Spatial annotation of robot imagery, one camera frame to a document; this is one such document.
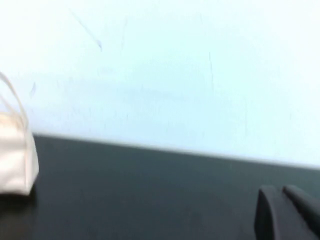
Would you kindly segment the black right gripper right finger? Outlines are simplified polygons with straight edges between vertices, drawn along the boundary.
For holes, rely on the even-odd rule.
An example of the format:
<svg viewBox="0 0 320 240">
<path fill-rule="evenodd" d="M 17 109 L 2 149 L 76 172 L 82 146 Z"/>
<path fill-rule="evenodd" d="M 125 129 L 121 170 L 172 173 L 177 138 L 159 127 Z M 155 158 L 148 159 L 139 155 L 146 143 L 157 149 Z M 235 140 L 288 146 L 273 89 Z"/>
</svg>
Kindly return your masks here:
<svg viewBox="0 0 320 240">
<path fill-rule="evenodd" d="M 320 239 L 320 200 L 295 185 L 286 185 L 282 191 L 291 200 L 310 230 Z"/>
</svg>

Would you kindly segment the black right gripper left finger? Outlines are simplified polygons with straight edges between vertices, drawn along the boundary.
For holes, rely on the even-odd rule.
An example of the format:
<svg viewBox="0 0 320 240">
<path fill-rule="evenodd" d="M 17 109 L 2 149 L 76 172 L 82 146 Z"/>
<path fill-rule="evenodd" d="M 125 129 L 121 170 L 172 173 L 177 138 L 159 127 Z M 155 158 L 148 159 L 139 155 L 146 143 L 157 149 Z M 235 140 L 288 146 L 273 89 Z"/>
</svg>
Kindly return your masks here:
<svg viewBox="0 0 320 240">
<path fill-rule="evenodd" d="M 288 198 L 273 186 L 259 188 L 254 218 L 257 240 L 286 240 Z"/>
</svg>

